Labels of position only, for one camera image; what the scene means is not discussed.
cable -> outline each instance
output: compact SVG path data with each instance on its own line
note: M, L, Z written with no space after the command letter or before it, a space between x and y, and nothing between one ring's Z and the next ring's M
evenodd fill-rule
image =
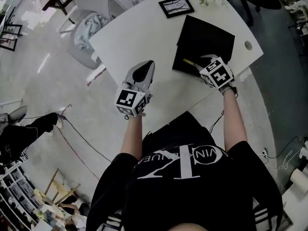
M237 92L235 92L235 98L237 98L238 96L239 96L239 94L238 94ZM221 112L221 116L220 116L220 117L217 119L217 121L211 126L210 131L209 131L210 134L213 132L214 126L215 126L216 123L218 123L218 121L223 117L224 113L225 113L225 110L223 110L223 111Z
M291 155L292 152L293 152L293 150L291 150L291 151L288 153L288 155L284 158L283 163L278 167L278 169L270 169L270 170L278 171L279 169L284 169L284 170L288 169L288 167L289 167L288 163L293 159L293 157L295 157L295 155L296 155L297 153L300 152L301 149L302 149L302 148L300 148L300 149L289 159L289 161L287 161L287 162L285 163L285 160L287 159L287 157L288 157L289 155Z
M64 120L66 120L71 126L72 128L79 134L79 136L93 149L95 150L99 155L101 155L103 158L105 158L107 161L109 161L111 163L111 161L105 157L103 154L101 154L98 150L96 150L92 145L90 145L90 143L78 132L78 130L73 126L73 124L63 115L60 115L61 118L63 118Z
M267 158L267 157L265 157L266 159L267 159L267 162L266 163L264 163L264 164L267 164L268 162L269 162L269 159Z
M220 117L217 119L217 121L211 126L210 131L209 131L210 134L213 132L214 126L215 126L216 123L218 123L218 121L223 117L224 113L225 113L225 110L223 110L223 111L221 112L221 116L220 116Z
M305 140L305 138L303 138L303 139L300 141L300 140L299 140L299 137L298 137L298 136L295 136L295 137L293 137L293 138L286 144L286 146L285 146L284 149L278 154L278 156L276 156L276 157L266 156L266 157L267 157L267 158L270 158L270 159L275 159L275 158L281 156L282 153L284 152L284 150L287 148L287 146L288 146L295 138L297 138L298 143L300 143L300 142L302 142L302 141Z
M103 158L105 158L107 161L111 162L107 157L105 157L103 154L101 154L98 150L96 150L79 132L78 130L73 126L73 124L63 115L59 115L57 114L59 117L61 117L62 119L66 120L71 126L72 128L79 134L79 136L93 149L95 150L99 155L101 155ZM36 117L24 117L22 119L34 119L34 118L40 118L43 116L36 116Z
M73 147L70 145L70 143L67 141L66 137L63 135L63 133L61 132L61 130L58 128L60 134L62 135L63 139L65 140L65 142L68 144L68 146L72 149L72 151L75 153L75 155L79 158L79 160L83 163L83 165L95 176L96 179L99 180L99 178L96 176L96 174L93 173L93 171L85 164L85 162L80 158L80 156L75 152L75 150L73 149Z

white table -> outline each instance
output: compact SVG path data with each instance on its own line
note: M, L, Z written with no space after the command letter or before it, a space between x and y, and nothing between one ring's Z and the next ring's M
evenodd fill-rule
M155 62L150 87L153 98L145 109L144 132L160 129L214 91L203 81L172 70L185 15L167 19L158 4L160 1L163 0L145 0L134 6L90 40L118 86L134 65L145 60ZM235 35L229 61L235 75L263 54L255 37L231 5L228 8L201 7L199 1L189 1L195 9L191 16ZM252 44L251 51L244 45L247 40Z
M32 229L32 231L51 231L51 230L52 230L52 227L49 226L42 219L40 219L38 224L35 226L35 228Z

glove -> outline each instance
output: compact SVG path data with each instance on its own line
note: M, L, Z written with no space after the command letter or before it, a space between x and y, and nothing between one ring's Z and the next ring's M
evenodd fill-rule
M225 94L225 91L228 89L232 89L232 91L234 92L234 94L237 94L237 88L235 86L235 81L234 78L233 80L231 80L230 82L228 82L226 85L224 85L223 87L219 88L219 91L221 92L222 96Z

gray cloth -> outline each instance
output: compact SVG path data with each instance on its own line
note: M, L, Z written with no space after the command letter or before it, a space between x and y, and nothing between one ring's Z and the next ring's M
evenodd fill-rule
M74 37L74 44L81 49L93 49L89 39L101 30L109 20L98 13L92 13L83 19L77 28Z

black graduation cap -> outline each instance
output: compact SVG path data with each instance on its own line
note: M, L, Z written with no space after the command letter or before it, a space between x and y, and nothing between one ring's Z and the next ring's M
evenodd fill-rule
M227 64L232 57L234 38L219 27L187 15L172 69L200 76L199 71L183 59L205 67L210 64L210 59L200 57L207 54L221 57Z

